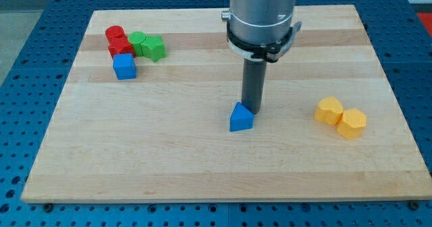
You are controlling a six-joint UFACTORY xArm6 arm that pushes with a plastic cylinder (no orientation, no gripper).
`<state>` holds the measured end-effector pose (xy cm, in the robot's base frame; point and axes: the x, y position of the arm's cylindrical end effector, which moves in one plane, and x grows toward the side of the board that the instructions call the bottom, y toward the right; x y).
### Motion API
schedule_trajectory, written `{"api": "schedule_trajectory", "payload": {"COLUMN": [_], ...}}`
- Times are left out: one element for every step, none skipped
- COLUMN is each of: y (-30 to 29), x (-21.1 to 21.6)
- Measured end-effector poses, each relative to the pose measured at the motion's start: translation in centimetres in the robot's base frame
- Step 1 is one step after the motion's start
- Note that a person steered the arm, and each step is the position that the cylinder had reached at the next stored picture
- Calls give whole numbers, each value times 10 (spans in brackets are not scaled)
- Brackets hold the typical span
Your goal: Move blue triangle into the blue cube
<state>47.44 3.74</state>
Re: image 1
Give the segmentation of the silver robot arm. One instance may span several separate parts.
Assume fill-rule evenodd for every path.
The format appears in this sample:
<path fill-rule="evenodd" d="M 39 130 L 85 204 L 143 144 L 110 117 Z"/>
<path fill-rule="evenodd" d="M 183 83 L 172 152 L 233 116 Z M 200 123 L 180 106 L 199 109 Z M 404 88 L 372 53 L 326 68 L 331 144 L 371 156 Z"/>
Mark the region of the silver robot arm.
<path fill-rule="evenodd" d="M 230 0 L 227 39 L 237 47 L 286 43 L 295 37 L 296 0 Z"/>

